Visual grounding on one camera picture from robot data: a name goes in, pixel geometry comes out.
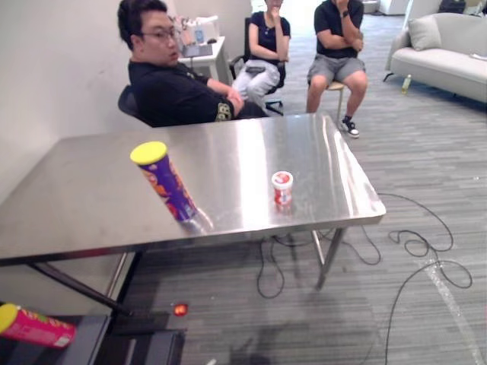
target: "man's hand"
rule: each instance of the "man's hand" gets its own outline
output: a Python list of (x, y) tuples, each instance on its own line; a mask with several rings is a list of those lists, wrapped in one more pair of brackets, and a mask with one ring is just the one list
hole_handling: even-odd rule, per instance
[(238, 98), (236, 98), (236, 97), (227, 97), (227, 99), (234, 106), (234, 116), (238, 116), (240, 114), (240, 111), (244, 107), (244, 101), (242, 100), (242, 98), (240, 97), (240, 95), (239, 95)]
[(226, 97), (227, 99), (235, 99), (235, 100), (239, 100), (240, 102), (243, 102), (240, 93), (235, 89), (233, 89), (232, 87), (230, 87), (230, 90), (227, 92)]
[(271, 9), (271, 15), (272, 15), (272, 19), (274, 20), (274, 22), (280, 22), (281, 21), (280, 20), (281, 16), (279, 15), (279, 8), (277, 6), (274, 6)]
[(364, 48), (364, 41), (363, 40), (360, 40), (359, 38), (356, 38), (353, 42), (352, 42), (352, 47), (355, 51), (357, 52), (361, 52)]
[(336, 0), (336, 7), (341, 14), (349, 8), (349, 0)]

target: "cable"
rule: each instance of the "cable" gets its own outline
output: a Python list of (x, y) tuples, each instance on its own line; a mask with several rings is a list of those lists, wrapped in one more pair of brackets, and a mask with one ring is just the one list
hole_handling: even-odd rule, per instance
[(403, 292), (403, 289), (404, 287), (406, 286), (406, 284), (408, 284), (409, 280), (411, 280), (412, 278), (415, 277), (416, 274), (418, 274), (419, 272), (425, 270), (426, 268), (430, 268), (431, 266), (433, 265), (440, 265), (440, 268), (441, 268), (441, 272), (443, 273), (443, 268), (442, 268), (442, 265), (444, 263), (450, 263), (450, 264), (454, 264), (454, 265), (457, 265), (459, 266), (460, 268), (462, 268), (466, 274), (468, 275), (469, 277), (469, 284), (465, 287), (463, 286), (460, 286), (452, 281), (449, 280), (450, 283), (452, 283), (452, 285), (454, 285), (455, 287), (458, 287), (458, 288), (461, 288), (461, 289), (468, 289), (469, 287), (472, 286), (473, 284), (473, 278), (472, 278), (472, 274), (470, 274), (470, 271), (468, 271), (468, 269), (459, 264), (458, 262), (455, 262), (455, 261), (451, 261), (451, 260), (440, 260), (440, 261), (435, 261), (435, 262), (432, 262), (431, 264), (427, 264), (425, 266), (423, 266), (422, 268), (414, 271), (404, 282), (403, 284), (400, 286), (399, 290), (397, 291), (397, 295), (396, 295), (396, 299), (394, 299), (394, 303), (393, 303), (393, 308), (391, 309), (390, 311), (390, 315), (389, 315), (389, 325), (387, 326), (387, 337), (386, 337), (386, 359), (385, 359), (385, 365), (387, 365), (387, 362), (388, 362), (388, 357), (389, 357), (389, 337), (390, 337), (390, 330), (392, 328), (392, 322), (393, 322), (393, 316), (394, 316), (394, 310), (396, 309), (396, 305), (397, 305), (397, 302), (399, 301), (399, 296), (401, 295), (401, 293)]
[[(357, 257), (360, 259), (360, 261), (362, 261), (363, 263), (365, 263), (366, 265), (369, 265), (369, 266), (375, 266), (375, 265), (379, 265), (379, 263), (382, 261), (382, 254), (380, 253), (380, 250), (377, 248), (377, 246), (375, 245), (374, 241), (371, 240), (371, 238), (368, 236), (367, 234), (367, 231), (365, 231), (365, 228), (364, 226), (361, 226), (362, 227), (362, 230), (364, 231), (364, 234), (365, 236), (367, 237), (367, 241), (372, 245), (372, 247), (374, 247), (375, 251), (377, 252), (377, 261), (374, 261), (374, 262), (369, 262), (367, 261), (366, 259), (364, 259), (360, 253), (358, 253), (358, 250), (349, 242), (345, 241), (345, 240), (342, 240), (342, 243), (344, 245), (347, 245), (349, 247), (351, 247), (355, 254), (357, 255)], [(328, 234), (331, 232), (332, 230), (329, 230), (328, 232), (326, 233), (323, 233), (323, 232), (319, 232), (320, 235), (321, 235), (321, 238), (324, 238), (325, 240), (328, 240), (328, 241), (331, 241), (332, 239), (328, 237)]]
[[(445, 230), (448, 233), (448, 236), (450, 237), (450, 244), (448, 245), (448, 247), (446, 249), (437, 249), (433, 245), (431, 245), (426, 238), (424, 238), (422, 235), (420, 235), (419, 233), (417, 233), (413, 230), (394, 230), (394, 231), (389, 232), (389, 234), (388, 234), (388, 237), (390, 238), (390, 240), (392, 240), (396, 244), (401, 243), (401, 235), (404, 233), (409, 233), (409, 234), (412, 234), (413, 236), (416, 236), (417, 237), (416, 239), (412, 239), (412, 240), (410, 239), (410, 240), (407, 240), (404, 242), (404, 249), (408, 252), (408, 254), (410, 254), (411, 256), (414, 256), (414, 257), (425, 257), (425, 256), (427, 256), (427, 254), (431, 250), (434, 254), (435, 261), (430, 263), (430, 264), (427, 264), (427, 265), (421, 267), (420, 269), (416, 270), (415, 272), (413, 272), (401, 284), (401, 286), (399, 287), (399, 290), (397, 291), (397, 295), (396, 295), (396, 298), (394, 299), (393, 306), (392, 306), (392, 309), (391, 309), (390, 315), (389, 315), (389, 324), (387, 326), (387, 337), (386, 337), (386, 347), (385, 347), (385, 365), (387, 365), (388, 360), (389, 360), (389, 338), (390, 338), (390, 331), (392, 329), (394, 310), (396, 309), (396, 305), (397, 305), (397, 302), (399, 301), (399, 297), (400, 297), (401, 293), (403, 292), (404, 287), (407, 285), (407, 283), (412, 278), (414, 278), (419, 272), (421, 272), (427, 268), (430, 268), (431, 266), (438, 266), (440, 269), (440, 273), (443, 275), (443, 277), (450, 284), (452, 284), (453, 286), (455, 286), (459, 289), (468, 289), (469, 287), (471, 287), (473, 285), (473, 277), (472, 277), (472, 274), (470, 273), (470, 271), (465, 266), (461, 265), (460, 263), (455, 262), (455, 261), (451, 261), (451, 260), (440, 260), (440, 258), (438, 256), (439, 252), (446, 252), (446, 251), (451, 250), (454, 247), (454, 236), (451, 233), (451, 230), (447, 226), (447, 224), (440, 217), (438, 217), (431, 209), (429, 209), (428, 207), (424, 206), (421, 203), (418, 203), (416, 200), (407, 198), (403, 195), (390, 194), (390, 193), (378, 193), (378, 195), (390, 196), (390, 197), (394, 197), (394, 198), (401, 198), (401, 199), (407, 200), (408, 202), (411, 202), (411, 203), (419, 206), (420, 208), (425, 209), (429, 214), (431, 214), (433, 217), (435, 217), (443, 225), (443, 227), (445, 228)], [(424, 254), (415, 254), (414, 252), (412, 252), (411, 249), (409, 248), (409, 246), (412, 243), (423, 243), (425, 245), (425, 253)], [(469, 279), (469, 283), (467, 285), (460, 285), (460, 284), (454, 282), (453, 280), (451, 280), (450, 277), (444, 271), (444, 263), (450, 263), (450, 264), (456, 265), (459, 268), (461, 268), (466, 273), (466, 275)]]
[(277, 293), (275, 293), (273, 295), (266, 295), (262, 292), (262, 289), (260, 288), (260, 279), (262, 278), (262, 274), (264, 272), (264, 266), (266, 264), (265, 260), (264, 260), (264, 252), (263, 252), (264, 242), (265, 242), (265, 240), (261, 240), (260, 245), (259, 245), (261, 266), (260, 266), (259, 274), (257, 275), (257, 291), (259, 292), (259, 294), (262, 298), (274, 299), (274, 298), (277, 298), (282, 293), (282, 291), (284, 290), (285, 278), (284, 278), (284, 273), (282, 272), (281, 268), (279, 267), (279, 265), (278, 265), (278, 263), (274, 257), (274, 244), (277, 241), (273, 240), (273, 241), (271, 241), (271, 249), (270, 249), (270, 255), (269, 255), (268, 261), (271, 264), (273, 264), (275, 266), (275, 268), (277, 268), (279, 275), (281, 275), (282, 282), (281, 282), (281, 286), (279, 287)]
[[(451, 233), (451, 230), (450, 228), (447, 226), (447, 224), (437, 215), (435, 214), (431, 209), (429, 209), (428, 207), (426, 207), (425, 205), (417, 202), (416, 200), (414, 199), (411, 199), (411, 198), (407, 198), (403, 195), (399, 195), (399, 194), (392, 194), (392, 193), (378, 193), (378, 195), (382, 195), (382, 196), (389, 196), (389, 197), (394, 197), (394, 198), (400, 198), (400, 199), (404, 199), (408, 202), (411, 202), (413, 203), (414, 205), (417, 205), (419, 206), (420, 208), (426, 210), (430, 215), (432, 215), (434, 218), (436, 218), (436, 220), (438, 220), (442, 226), (444, 227), (444, 229), (447, 231), (447, 234), (449, 236), (449, 239), (450, 239), (450, 243), (448, 244), (447, 248), (444, 248), (444, 249), (439, 249), (439, 248), (436, 248), (434, 247), (433, 245), (430, 244), (430, 242), (425, 238), (423, 237), (421, 234), (415, 232), (414, 230), (393, 230), (393, 231), (390, 231), (388, 233), (388, 237), (389, 239), (394, 242), (395, 244), (401, 244), (401, 236), (404, 235), (404, 234), (409, 234), (409, 235), (413, 235), (415, 238), (412, 238), (412, 239), (408, 239), (407, 241), (404, 242), (404, 249), (405, 251), (410, 254), (411, 256), (413, 257), (426, 257), (430, 252), (433, 252), (433, 255), (434, 255), (434, 262), (432, 263), (429, 263), (427, 265), (424, 265), (422, 266), (420, 269), (414, 271), (402, 284), (401, 286), (399, 287), (399, 290), (397, 291), (397, 294), (396, 294), (396, 297), (394, 298), (394, 301), (393, 301), (393, 305), (392, 305), (392, 309), (390, 311), (390, 315), (389, 315), (389, 319), (388, 319), (388, 325), (387, 325), (387, 337), (386, 337), (386, 345), (385, 345), (385, 365), (388, 364), (388, 360), (389, 360), (389, 343), (390, 343), (390, 332), (392, 330), (392, 324), (393, 324), (393, 316), (394, 316), (394, 311), (396, 309), (396, 306), (399, 302), (399, 297), (401, 295), (401, 293), (403, 292), (404, 288), (406, 287), (406, 285), (409, 283), (409, 281), (411, 279), (413, 279), (418, 273), (426, 270), (427, 268), (430, 268), (432, 266), (437, 266), (441, 275), (444, 277), (444, 279), (446, 281), (448, 281), (450, 284), (452, 284), (453, 286), (459, 288), (459, 289), (468, 289), (470, 287), (472, 287), (473, 285), (473, 276), (472, 274), (470, 273), (470, 271), (463, 265), (461, 265), (460, 263), (458, 262), (455, 262), (455, 261), (451, 261), (451, 260), (440, 260), (439, 258), (439, 255), (438, 253), (439, 252), (447, 252), (447, 251), (450, 251), (453, 247), (454, 247), (454, 236), (453, 234)], [(367, 234), (367, 231), (365, 230), (365, 228), (363, 226), (361, 226), (362, 230), (364, 231), (364, 235), (366, 236), (367, 238), (367, 241), (374, 247), (374, 249), (376, 250), (377, 252), (377, 260), (375, 262), (369, 262), (367, 260), (365, 260), (358, 252), (358, 250), (351, 244), (351, 243), (348, 243), (346, 241), (342, 241), (343, 244), (347, 245), (347, 246), (350, 246), (355, 254), (357, 255), (357, 257), (363, 262), (365, 263), (366, 265), (378, 265), (381, 261), (382, 261), (382, 255), (380, 253), (380, 250), (378, 249), (377, 245), (375, 244), (375, 242), (368, 236)], [(318, 234), (320, 235), (320, 239), (325, 239), (325, 240), (331, 240), (329, 237), (328, 237), (328, 234), (331, 232), (332, 230), (329, 230), (328, 232), (326, 233), (323, 233), (323, 232), (320, 232), (318, 231)], [(260, 272), (259, 272), (259, 275), (257, 276), (257, 290), (259, 291), (259, 294), (266, 298), (266, 299), (274, 299), (276, 298), (279, 294), (281, 294), (281, 292), (283, 291), (284, 289), (284, 286), (285, 286), (285, 277), (284, 277), (284, 274), (282, 272), (282, 270), (280, 269), (279, 267), (279, 264), (277, 263), (277, 261), (275, 260), (275, 257), (274, 257), (274, 254), (273, 254), (273, 249), (274, 249), (274, 243), (279, 243), (280, 245), (282, 246), (286, 246), (286, 247), (290, 247), (290, 248), (294, 248), (294, 247), (302, 247), (302, 246), (308, 246), (309, 244), (311, 244), (311, 242), (306, 242), (306, 243), (302, 243), (302, 244), (290, 244), (290, 243), (286, 243), (285, 241), (282, 240), (282, 237), (278, 237), (278, 236), (274, 236), (273, 237), (273, 240), (271, 242), (271, 249), (270, 249), (270, 257), (269, 257), (269, 261), (276, 266), (279, 274), (281, 275), (281, 278), (282, 278), (282, 284), (278, 290), (278, 292), (272, 296), (268, 296), (268, 295), (265, 295), (261, 289), (260, 289), (260, 279), (262, 277), (262, 273), (263, 273), (263, 270), (264, 270), (264, 265), (265, 265), (265, 262), (264, 262), (264, 255), (263, 255), (263, 244), (264, 244), (264, 240), (262, 240), (260, 242), (260, 258), (261, 258), (261, 262), (262, 262), (262, 266), (260, 268)], [(410, 246), (412, 244), (423, 244), (424, 245), (424, 252), (423, 253), (414, 253), (411, 249), (410, 249)], [(468, 277), (468, 284), (465, 284), (465, 285), (462, 285), (462, 284), (458, 284), (457, 282), (453, 281), (452, 279), (450, 279), (450, 277), (447, 275), (447, 273), (445, 272), (444, 270), (444, 266), (445, 264), (451, 264), (451, 265), (455, 265), (457, 266), (458, 268), (461, 268), (467, 275)], [(368, 352), (367, 352), (367, 355), (365, 356), (365, 358), (362, 360), (362, 362), (360, 362), (360, 365), (363, 365), (365, 364), (365, 362), (368, 360), (370, 354), (371, 354), (371, 351), (372, 351), (372, 348), (374, 347), (374, 344), (375, 344), (375, 341), (372, 343), (372, 345), (370, 346)]]
[(283, 245), (283, 246), (286, 246), (286, 247), (304, 247), (304, 246), (308, 246), (310, 245), (312, 242), (311, 241), (308, 241), (308, 242), (305, 242), (305, 243), (286, 243), (282, 240), (283, 237), (279, 237), (279, 236), (272, 236), (272, 238), (279, 244), (279, 245)]

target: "sneaker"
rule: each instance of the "sneaker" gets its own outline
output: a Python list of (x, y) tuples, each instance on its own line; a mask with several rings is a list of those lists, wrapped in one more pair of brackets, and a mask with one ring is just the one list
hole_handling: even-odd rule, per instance
[(359, 133), (358, 130), (355, 127), (355, 123), (352, 121), (342, 121), (342, 128), (345, 132), (349, 134), (350, 137), (352, 138), (358, 138)]

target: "black shirt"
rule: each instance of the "black shirt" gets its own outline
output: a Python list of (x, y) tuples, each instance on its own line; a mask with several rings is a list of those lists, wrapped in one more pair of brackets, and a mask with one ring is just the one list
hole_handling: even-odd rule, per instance
[(130, 83), (140, 114), (152, 127), (230, 120), (234, 106), (185, 65), (129, 63)]
[[(364, 5), (359, 0), (349, 0), (349, 17), (352, 23), (360, 28), (362, 18), (364, 17)], [(318, 5), (314, 12), (314, 30), (318, 34), (323, 30), (330, 29), (335, 36), (343, 37), (342, 19), (335, 4), (331, 0), (326, 0)], [(317, 40), (317, 52), (321, 55), (334, 59), (344, 57), (357, 57), (358, 53), (353, 47), (342, 49), (327, 49), (320, 40)]]
[[(268, 28), (266, 26), (266, 19), (264, 18), (264, 12), (258, 11), (252, 14), (250, 23), (255, 24), (259, 28), (259, 46), (267, 48), (270, 51), (277, 52), (277, 45), (275, 44), (275, 27)], [(284, 36), (291, 36), (291, 26), (289, 22), (281, 17), (281, 28)], [(250, 55), (250, 59), (262, 59), (260, 57)], [(273, 65), (279, 63), (278, 59), (262, 59)]]

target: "glasses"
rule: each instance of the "glasses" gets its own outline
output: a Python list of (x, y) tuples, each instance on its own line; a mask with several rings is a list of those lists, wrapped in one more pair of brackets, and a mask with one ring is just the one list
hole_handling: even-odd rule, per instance
[(153, 36), (156, 37), (158, 40), (163, 42), (169, 42), (169, 40), (176, 39), (176, 31), (172, 30), (158, 30), (154, 33), (141, 33), (142, 36)]

